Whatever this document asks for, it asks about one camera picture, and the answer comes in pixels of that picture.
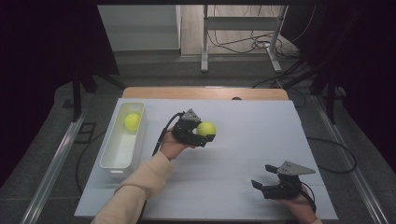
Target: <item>black curtain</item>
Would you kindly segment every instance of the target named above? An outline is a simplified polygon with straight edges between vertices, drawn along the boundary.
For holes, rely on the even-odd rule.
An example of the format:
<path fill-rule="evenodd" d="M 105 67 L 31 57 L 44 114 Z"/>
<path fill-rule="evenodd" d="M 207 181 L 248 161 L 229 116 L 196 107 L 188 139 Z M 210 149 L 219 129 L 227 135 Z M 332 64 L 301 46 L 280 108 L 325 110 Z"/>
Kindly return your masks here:
<path fill-rule="evenodd" d="M 94 71 L 119 71 L 94 4 L 4 3 L 0 27 L 3 185 L 47 118 L 60 86 L 79 73 L 86 90 L 95 91 Z"/>
<path fill-rule="evenodd" d="M 370 1 L 335 66 L 344 106 L 396 171 L 395 4 Z"/>

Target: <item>wire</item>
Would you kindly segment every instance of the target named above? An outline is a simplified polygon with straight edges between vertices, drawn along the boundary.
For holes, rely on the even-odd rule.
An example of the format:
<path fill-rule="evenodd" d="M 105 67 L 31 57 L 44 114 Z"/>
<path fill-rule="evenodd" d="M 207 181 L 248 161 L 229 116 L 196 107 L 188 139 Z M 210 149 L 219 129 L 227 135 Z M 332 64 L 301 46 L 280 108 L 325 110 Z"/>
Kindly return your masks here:
<path fill-rule="evenodd" d="M 180 116 L 183 116 L 184 114 L 185 114 L 184 112 L 183 113 L 177 113 L 168 121 L 166 126 L 163 128 L 163 131 L 161 132 L 160 137 L 157 140 L 157 145 L 155 146 L 154 151 L 152 152 L 152 156 L 154 156 L 157 153 L 158 149 L 160 148 L 161 142 L 163 141 L 163 137 L 165 136 L 165 133 L 168 131 L 169 125 L 171 125 L 172 121 L 177 116 L 180 117 Z"/>
<path fill-rule="evenodd" d="M 258 37 L 251 37 L 251 38 L 253 39 L 252 46 L 255 46 L 256 49 L 267 49 L 267 48 L 269 48 L 269 45 L 266 46 L 265 44 L 270 44 L 271 43 L 268 40 L 259 40 Z"/>
<path fill-rule="evenodd" d="M 218 5 L 214 5 L 214 7 L 213 7 L 213 16 L 216 17 L 216 10 L 218 11 L 219 15 L 221 16 Z M 216 40 L 216 43 L 219 43 L 216 30 L 215 30 L 215 40 Z"/>
<path fill-rule="evenodd" d="M 309 19 L 309 22 L 308 22 L 308 24 L 305 26 L 305 29 L 303 30 L 303 32 L 302 32 L 299 36 L 297 36 L 296 38 L 294 38 L 293 40 L 291 40 L 291 41 L 289 41 L 288 43 L 286 43 L 285 45 L 291 44 L 292 42 L 298 40 L 301 36 L 303 36 L 303 34 L 305 34 L 306 30 L 308 30 L 308 27 L 309 27 L 309 25 L 311 24 L 312 19 L 314 18 L 314 15 L 315 15 L 315 11 L 316 11 L 316 10 L 317 10 L 317 7 L 314 6 L 314 10 L 312 11 L 311 18 Z"/>
<path fill-rule="evenodd" d="M 313 191 L 307 184 L 305 184 L 304 182 L 301 182 L 301 183 L 304 184 L 304 185 L 311 191 L 312 200 L 315 202 L 315 194 L 314 194 L 314 191 Z"/>
<path fill-rule="evenodd" d="M 328 172 L 330 172 L 330 173 L 339 174 L 339 175 L 344 175 L 344 174 L 351 173 L 351 172 L 354 171 L 354 170 L 356 169 L 356 167 L 358 166 L 358 162 L 357 162 L 357 160 L 356 160 L 356 158 L 355 158 L 355 155 L 353 155 L 352 151 L 351 151 L 349 148 L 343 146 L 342 144 L 339 144 L 339 143 L 334 142 L 334 141 L 331 141 L 331 140 L 321 139 L 321 138 L 316 138 L 316 137 L 306 137 L 306 139 L 315 140 L 315 141 L 319 141 L 319 142 L 330 143 L 330 144 L 335 144 L 335 145 L 341 147 L 342 149 L 344 149 L 346 152 L 348 152 L 349 155 L 350 155 L 350 157 L 351 157 L 352 160 L 353 160 L 353 163 L 354 163 L 353 166 L 352 166 L 352 168 L 350 168 L 350 169 L 348 169 L 348 170 L 345 170 L 345 171 L 335 171 L 335 170 L 331 170 L 331 169 L 329 169 L 329 168 L 326 168 L 326 167 L 323 167 L 323 166 L 319 166 L 319 165 L 318 165 L 318 168 L 320 168 L 320 169 L 322 169 L 322 170 L 325 170 L 325 171 L 328 171 Z"/>
<path fill-rule="evenodd" d="M 262 83 L 265 83 L 265 82 L 268 82 L 268 81 L 271 81 L 271 80 L 274 80 L 274 79 L 277 79 L 277 78 L 280 78 L 280 77 L 284 77 L 284 76 L 288 76 L 288 75 L 291 75 L 291 74 L 293 74 L 292 72 L 298 67 L 298 66 L 300 66 L 300 64 L 302 64 L 304 61 L 302 60 L 302 59 L 300 59 L 300 60 L 298 60 L 296 63 L 294 63 L 288 70 L 286 70 L 286 71 L 284 71 L 281 75 L 279 75 L 279 76 L 277 76 L 277 77 L 270 77 L 270 78 L 267 78 L 267 79 L 265 79 L 265 80 L 262 80 L 262 81 L 258 81 L 258 82 L 256 82 L 256 83 L 254 83 L 253 85 L 252 85 L 252 89 L 254 89 L 254 88 L 256 88 L 257 86 L 259 86 L 260 84 L 262 84 Z"/>
<path fill-rule="evenodd" d="M 343 16 L 342 19 L 339 21 L 345 21 L 348 19 L 349 15 Z M 318 45 L 313 46 L 310 50 L 306 52 L 301 52 L 300 57 L 306 58 L 308 60 L 313 60 L 312 63 L 319 63 L 315 62 L 317 59 L 326 58 L 326 55 L 329 52 L 329 46 L 331 43 L 333 43 L 334 39 L 338 37 L 338 35 L 341 33 L 342 29 L 344 27 L 344 24 L 342 22 L 338 22 L 332 27 L 332 30 L 324 36 L 323 39 L 320 40 L 320 43 Z"/>
<path fill-rule="evenodd" d="M 279 42 L 280 42 L 280 46 L 275 48 L 276 56 L 278 56 L 279 58 L 283 58 L 283 59 L 299 59 L 299 58 L 301 58 L 301 54 L 299 52 L 298 53 L 288 53 L 288 54 L 284 53 L 282 51 L 283 43 L 281 40 L 279 40 Z"/>
<path fill-rule="evenodd" d="M 87 149 L 91 146 L 91 144 L 92 144 L 96 139 L 98 139 L 101 135 L 103 135 L 104 133 L 106 133 L 106 131 L 103 131 L 103 132 L 99 133 L 98 135 L 96 135 L 96 136 L 91 140 L 91 142 L 90 142 L 87 146 L 85 146 L 84 149 L 83 149 L 83 150 L 81 151 L 81 153 L 79 154 L 78 161 L 77 161 L 77 165 L 76 165 L 76 170 L 75 170 L 75 179 L 76 179 L 76 184 L 77 184 L 78 191 L 79 191 L 79 194 L 80 194 L 80 195 L 82 195 L 82 187 L 81 187 L 81 185 L 79 184 L 79 180 L 78 180 L 78 170 L 79 170 L 79 164 L 80 164 L 80 162 L 81 162 L 81 158 L 82 158 L 82 156 L 84 155 L 84 153 L 87 151 Z"/>
<path fill-rule="evenodd" d="M 289 76 L 289 75 L 297 74 L 297 73 L 299 73 L 299 72 L 304 71 L 304 70 L 306 69 L 306 67 L 308 66 L 308 63 L 306 63 L 305 66 L 302 67 L 302 68 L 300 68 L 299 70 L 294 71 L 294 70 L 297 69 L 297 67 L 298 67 L 300 64 L 302 64 L 303 62 L 304 62 L 304 61 L 299 61 L 299 62 L 298 62 L 298 65 L 295 65 L 295 66 L 294 66 L 291 70 L 289 70 L 289 72 L 288 72 L 286 75 L 284 75 L 284 76 Z M 279 79 L 280 79 L 280 78 L 281 78 L 281 77 L 277 78 L 276 81 L 274 81 L 274 82 L 271 84 L 270 88 L 273 88 L 273 87 L 274 87 L 274 84 L 277 83 L 278 86 L 279 86 L 281 89 L 283 89 L 283 87 L 282 87 L 282 86 L 280 85 L 280 83 L 279 83 Z"/>
<path fill-rule="evenodd" d="M 302 93 L 302 92 L 300 92 L 300 91 L 297 91 L 301 96 L 303 96 L 303 99 L 304 99 L 304 102 L 303 102 L 303 104 L 302 105 L 296 105 L 295 106 L 295 108 L 296 109 L 299 109 L 299 108 L 302 108 L 302 107 L 304 107 L 304 106 L 306 106 L 306 97 L 305 97 L 305 95 Z"/>
<path fill-rule="evenodd" d="M 285 181 L 285 180 L 281 180 L 281 181 L 280 181 L 280 184 L 281 184 L 281 185 L 287 185 L 287 186 L 289 186 L 289 187 L 292 188 L 292 189 L 296 189 L 303 197 L 306 198 L 306 200 L 309 202 L 309 205 L 311 206 L 311 208 L 312 208 L 312 210 L 314 211 L 314 213 L 317 212 L 317 206 L 315 205 L 315 195 L 314 195 L 314 191 L 312 191 L 311 188 L 309 188 L 309 187 L 307 186 L 307 187 L 311 190 L 313 199 L 309 196 L 309 194 L 307 194 L 305 191 L 302 190 L 301 185 L 300 185 L 300 186 L 296 186 L 296 185 L 290 183 L 289 181 Z"/>
<path fill-rule="evenodd" d="M 270 6 L 270 9 L 271 9 L 272 16 L 274 17 L 275 14 L 274 14 L 274 11 L 272 10 L 272 6 Z"/>
<path fill-rule="evenodd" d="M 237 50 L 234 50 L 234 49 L 230 49 L 230 48 L 224 47 L 224 46 L 222 46 L 222 45 L 217 45 L 217 44 L 215 44 L 215 43 L 213 42 L 212 38 L 210 37 L 210 34 L 207 34 L 207 36 L 209 37 L 210 42 L 212 42 L 212 44 L 213 44 L 214 46 L 219 47 L 219 48 L 223 48 L 223 49 L 227 49 L 227 50 L 230 50 L 230 51 L 235 52 L 235 53 L 249 53 L 249 52 L 255 50 L 255 49 L 249 49 L 249 50 L 247 50 L 247 51 L 237 51 Z"/>
<path fill-rule="evenodd" d="M 262 11 L 262 6 L 259 7 L 259 12 L 257 13 L 257 16 L 260 16 L 261 11 Z"/>
<path fill-rule="evenodd" d="M 266 34 L 266 35 L 251 36 L 251 37 L 248 37 L 248 38 L 239 39 L 239 40 L 235 40 L 235 41 L 231 41 L 231 42 L 226 42 L 226 43 L 219 43 L 219 42 L 217 41 L 217 43 L 218 43 L 219 45 L 229 45 L 229 44 L 234 44 L 234 43 L 242 42 L 242 41 L 245 41 L 245 40 L 250 40 L 250 39 L 252 39 L 252 38 L 260 38 L 260 37 L 263 37 L 263 36 L 271 37 L 271 34 L 272 34 L 272 33 L 269 33 L 269 34 Z"/>
<path fill-rule="evenodd" d="M 248 10 L 251 8 L 251 6 L 247 6 L 247 11 L 242 15 L 245 16 L 248 13 Z"/>

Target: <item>dark background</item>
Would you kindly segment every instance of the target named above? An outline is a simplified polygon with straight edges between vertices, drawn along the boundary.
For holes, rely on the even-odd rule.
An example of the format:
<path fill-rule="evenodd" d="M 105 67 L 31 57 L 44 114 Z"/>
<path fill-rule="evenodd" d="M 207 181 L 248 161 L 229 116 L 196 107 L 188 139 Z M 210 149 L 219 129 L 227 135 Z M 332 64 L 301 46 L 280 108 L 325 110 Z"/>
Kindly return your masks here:
<path fill-rule="evenodd" d="M 94 91 L 94 71 L 119 71 L 96 5 L 20 1 L 1 5 L 0 15 L 3 184 L 47 118 L 60 86 L 78 73 L 84 88 Z"/>
<path fill-rule="evenodd" d="M 301 34 L 313 8 L 290 7 L 281 34 L 289 40 Z M 354 9 L 361 14 L 337 53 L 332 70 L 337 86 L 346 92 L 343 104 L 349 115 L 396 171 L 396 4 L 383 0 L 361 1 L 354 7 L 317 7 L 313 21 L 294 44 L 312 67 L 317 66 L 329 54 Z"/>

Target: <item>person's arm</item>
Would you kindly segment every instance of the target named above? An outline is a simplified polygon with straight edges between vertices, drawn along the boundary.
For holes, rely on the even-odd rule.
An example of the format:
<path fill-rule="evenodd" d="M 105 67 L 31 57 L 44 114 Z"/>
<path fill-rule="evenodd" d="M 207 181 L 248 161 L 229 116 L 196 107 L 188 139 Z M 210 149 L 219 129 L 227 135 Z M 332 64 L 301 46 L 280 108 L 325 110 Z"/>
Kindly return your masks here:
<path fill-rule="evenodd" d="M 170 160 L 186 147 L 176 141 L 171 133 L 166 133 L 160 151 L 120 183 L 92 223 L 136 223 L 145 201 L 165 187 L 166 179 L 175 168 Z"/>
<path fill-rule="evenodd" d="M 315 215 L 308 200 L 301 194 L 294 199 L 282 199 L 277 201 L 285 204 L 289 208 L 291 213 L 297 218 L 300 224 L 322 223 L 320 219 L 318 219 L 318 217 Z"/>

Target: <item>black cable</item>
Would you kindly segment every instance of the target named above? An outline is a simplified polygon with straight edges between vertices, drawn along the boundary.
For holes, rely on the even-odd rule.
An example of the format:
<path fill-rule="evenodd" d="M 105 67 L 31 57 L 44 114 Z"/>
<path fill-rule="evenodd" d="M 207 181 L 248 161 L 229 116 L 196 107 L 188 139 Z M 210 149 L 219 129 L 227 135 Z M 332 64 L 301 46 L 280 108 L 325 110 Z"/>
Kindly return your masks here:
<path fill-rule="evenodd" d="M 282 58 L 282 59 L 299 59 L 299 58 L 302 57 L 302 55 L 300 53 L 298 53 L 298 54 L 292 54 L 292 53 L 285 54 L 282 51 L 282 48 L 283 48 L 283 43 L 282 42 L 281 42 L 279 48 L 275 48 L 276 56 L 278 56 L 279 58 Z"/>
<path fill-rule="evenodd" d="M 265 44 L 270 44 L 270 41 L 267 40 L 258 40 L 258 38 L 253 39 L 253 43 L 251 43 L 251 48 L 252 49 L 267 49 L 269 48 L 269 45 L 266 46 Z"/>
<path fill-rule="evenodd" d="M 257 16 L 260 16 L 260 12 L 262 11 L 262 5 L 259 7 L 259 12 L 257 13 Z"/>
<path fill-rule="evenodd" d="M 293 74 L 297 74 L 297 73 L 299 73 L 299 72 L 302 72 L 302 71 L 304 71 L 304 70 L 306 69 L 306 67 L 308 66 L 308 63 L 306 63 L 304 67 L 302 67 L 302 68 L 300 68 L 299 70 L 295 71 L 295 70 L 298 68 L 298 66 L 300 66 L 304 61 L 303 61 L 302 59 L 300 59 L 298 62 L 299 62 L 298 64 L 294 64 L 295 66 L 294 66 L 294 67 L 291 67 L 291 69 L 289 69 L 289 70 L 286 72 L 286 74 L 284 74 L 282 77 L 290 76 L 290 75 L 293 75 Z M 283 87 L 280 86 L 280 84 L 279 84 L 279 82 L 278 82 L 278 80 L 280 80 L 282 77 L 277 78 L 277 79 L 270 85 L 270 88 L 273 88 L 274 85 L 277 83 L 278 86 L 279 86 L 281 89 L 283 89 Z"/>
<path fill-rule="evenodd" d="M 76 171 L 75 171 L 75 179 L 76 179 L 76 183 L 77 183 L 77 187 L 78 187 L 78 191 L 79 191 L 79 194 L 80 195 L 82 195 L 82 187 L 81 187 L 81 185 L 79 184 L 79 180 L 78 180 L 78 167 L 79 167 L 79 163 L 81 162 L 81 158 L 82 158 L 82 156 L 84 155 L 84 153 L 87 151 L 87 149 L 91 146 L 91 144 L 96 140 L 96 139 L 98 139 L 102 134 L 104 134 L 104 133 L 106 133 L 106 131 L 103 131 L 103 132 L 101 132 L 101 133 L 99 133 L 98 135 L 96 135 L 92 140 L 91 140 L 91 142 L 87 145 L 87 146 L 85 146 L 84 147 L 84 149 L 80 152 L 80 154 L 79 154 L 79 157 L 78 157 L 78 161 L 77 161 L 77 165 L 76 165 Z"/>
<path fill-rule="evenodd" d="M 213 16 L 216 17 L 216 10 L 218 11 L 219 15 L 221 16 L 220 11 L 219 11 L 219 9 L 218 9 L 218 5 L 214 5 L 214 7 L 213 7 Z M 219 43 L 219 41 L 218 41 L 218 35 L 217 35 L 216 30 L 215 30 L 215 40 L 216 40 L 216 43 Z"/>
<path fill-rule="evenodd" d="M 303 191 L 302 189 L 297 188 L 297 190 L 300 192 L 301 195 L 303 195 L 303 196 L 308 200 L 309 205 L 311 205 L 311 207 L 312 207 L 312 210 L 314 211 L 314 213 L 316 213 L 316 212 L 317 212 L 317 206 L 315 205 L 315 195 L 314 195 L 314 191 L 313 191 L 311 188 L 309 188 L 309 190 L 311 190 L 311 193 L 312 193 L 312 198 L 311 198 L 311 197 L 309 197 L 309 194 L 307 194 L 307 193 L 306 193 L 305 191 Z"/>
<path fill-rule="evenodd" d="M 318 64 L 317 66 L 312 67 L 311 69 L 309 69 L 309 71 L 307 71 L 307 72 L 301 74 L 300 77 L 301 77 L 301 76 L 306 76 L 304 79 L 307 79 L 307 78 L 313 76 L 314 74 L 316 74 L 320 69 L 323 69 L 323 68 L 324 68 L 324 65 L 326 65 L 326 63 L 325 63 L 325 62 L 322 62 L 322 63 Z M 292 80 L 292 81 L 286 83 L 286 85 L 284 85 L 282 88 L 283 88 L 284 90 L 286 90 L 286 89 L 290 88 L 291 86 L 295 85 L 296 83 L 298 83 L 298 82 L 300 82 L 300 81 L 302 81 L 302 79 L 300 79 L 300 78 L 299 78 L 299 79 L 294 79 L 294 80 Z"/>
<path fill-rule="evenodd" d="M 284 181 L 284 180 L 283 180 L 283 181 L 280 181 L 280 185 L 287 185 L 287 186 L 289 186 L 290 188 L 297 189 L 298 192 L 299 192 L 303 197 L 305 197 L 306 200 L 309 202 L 309 205 L 311 206 L 311 208 L 312 208 L 312 210 L 314 211 L 314 213 L 317 212 L 317 206 L 315 205 L 315 195 L 314 195 L 314 191 L 312 191 L 312 189 L 309 188 L 309 186 L 307 186 L 307 187 L 309 188 L 309 190 L 311 190 L 313 199 L 309 196 L 309 194 L 307 194 L 305 191 L 303 191 L 303 190 L 301 189 L 301 186 L 295 186 L 295 185 L 293 185 L 292 183 L 290 183 L 290 182 L 288 182 L 288 181 Z"/>
<path fill-rule="evenodd" d="M 339 21 L 345 21 L 348 18 L 348 16 L 349 15 L 344 15 L 344 17 L 342 19 L 340 19 Z M 308 50 L 307 52 L 299 52 L 299 57 L 300 58 L 303 57 L 307 60 L 312 60 L 312 59 L 314 59 L 314 57 L 316 57 L 316 58 L 324 57 L 324 55 L 326 55 L 328 53 L 328 48 L 326 48 L 326 46 L 328 46 L 328 44 L 332 43 L 333 40 L 340 34 L 343 26 L 344 26 L 344 24 L 342 22 L 338 22 L 337 24 L 335 24 L 334 27 L 332 28 L 332 31 L 328 35 L 326 35 L 324 39 L 320 40 L 319 43 L 317 43 L 315 46 L 313 46 L 310 50 Z M 283 58 L 283 57 L 293 58 L 294 57 L 294 56 L 288 56 L 288 55 L 284 54 L 282 52 L 282 50 L 279 51 L 277 49 L 276 49 L 276 54 L 281 58 Z"/>
<path fill-rule="evenodd" d="M 247 11 L 242 16 L 245 16 L 248 13 L 249 8 L 251 8 L 251 6 L 247 6 Z"/>
<path fill-rule="evenodd" d="M 160 137 L 157 140 L 157 145 L 154 148 L 154 151 L 152 152 L 152 156 L 155 155 L 155 153 L 157 153 L 158 149 L 160 148 L 161 142 L 163 141 L 163 136 L 165 135 L 165 133 L 168 131 L 169 125 L 171 125 L 172 121 L 177 117 L 177 116 L 183 116 L 185 113 L 177 113 L 175 114 L 166 124 L 166 126 L 163 128 L 163 131 L 160 134 Z"/>
<path fill-rule="evenodd" d="M 219 47 L 219 48 L 223 48 L 223 49 L 227 49 L 227 50 L 232 51 L 232 52 L 234 52 L 234 53 L 249 53 L 249 52 L 255 50 L 255 49 L 249 49 L 249 50 L 247 50 L 247 51 L 237 51 L 237 50 L 234 50 L 234 49 L 230 49 L 230 48 L 224 47 L 224 46 L 222 46 L 222 45 L 217 45 L 217 44 L 215 44 L 215 43 L 213 42 L 212 38 L 210 37 L 210 34 L 207 34 L 207 36 L 209 37 L 210 42 L 212 42 L 212 44 L 213 44 L 214 46 Z"/>
<path fill-rule="evenodd" d="M 302 108 L 302 107 L 306 106 L 306 97 L 305 97 L 305 95 L 304 95 L 302 92 L 300 92 L 300 91 L 297 91 L 297 92 L 303 97 L 304 102 L 303 102 L 302 105 L 296 105 L 296 106 L 295 106 L 296 109 Z"/>
<path fill-rule="evenodd" d="M 350 157 L 352 158 L 352 160 L 353 160 L 353 162 L 354 162 L 352 168 L 350 168 L 350 169 L 348 169 L 348 170 L 345 170 L 345 171 L 335 171 L 335 170 L 331 170 L 331 169 L 329 169 L 329 168 L 326 168 L 326 167 L 323 167 L 323 166 L 319 166 L 319 165 L 318 165 L 318 168 L 320 168 L 320 169 L 322 169 L 322 170 L 325 170 L 325 171 L 327 171 L 327 172 L 330 172 L 330 173 L 339 174 L 339 175 L 344 175 L 344 174 L 348 174 L 348 173 L 354 171 L 354 170 L 356 169 L 356 167 L 358 166 L 358 162 L 357 162 L 357 160 L 356 160 L 356 158 L 355 158 L 355 155 L 353 155 L 352 151 L 351 151 L 349 148 L 343 146 L 342 144 L 339 144 L 339 143 L 334 142 L 334 141 L 331 141 L 331 140 L 321 139 L 321 138 L 316 138 L 316 137 L 306 137 L 306 139 L 315 140 L 315 141 L 319 141 L 319 142 L 330 143 L 330 144 L 336 144 L 337 146 L 341 147 L 341 148 L 344 149 L 346 152 L 348 152 L 349 155 L 350 155 Z"/>
<path fill-rule="evenodd" d="M 303 59 L 300 59 L 300 60 L 298 60 L 296 63 L 294 63 L 288 70 L 284 71 L 281 75 L 279 75 L 279 76 L 277 76 L 277 77 L 270 77 L 270 78 L 267 78 L 267 79 L 262 80 L 262 81 L 258 81 L 258 82 L 256 82 L 256 83 L 254 83 L 254 84 L 252 85 L 251 88 L 254 89 L 254 88 L 256 88 L 258 85 L 260 85 L 260 84 L 262 84 L 262 83 L 265 83 L 265 82 L 267 82 L 267 81 L 271 81 L 271 80 L 273 80 L 273 79 L 278 79 L 278 78 L 280 78 L 280 77 L 284 77 L 284 76 L 290 75 L 291 72 L 293 72 L 293 71 L 294 71 L 298 66 L 300 66 L 300 64 L 303 63 L 303 62 L 304 62 Z"/>
<path fill-rule="evenodd" d="M 272 6 L 270 6 L 272 16 L 274 17 L 274 11 L 272 10 Z"/>
<path fill-rule="evenodd" d="M 264 36 L 271 37 L 271 34 L 272 34 L 272 33 L 268 33 L 268 34 L 266 34 L 266 35 L 256 35 L 256 36 L 251 36 L 251 37 L 248 37 L 248 38 L 239 39 L 239 40 L 235 40 L 235 41 L 231 41 L 231 42 L 225 42 L 225 43 L 219 43 L 218 41 L 216 41 L 216 42 L 217 42 L 219 45 L 229 45 L 229 44 L 234 44 L 234 43 L 242 42 L 242 41 L 245 41 L 245 40 L 251 40 L 252 38 L 260 38 L 260 37 L 264 37 Z"/>

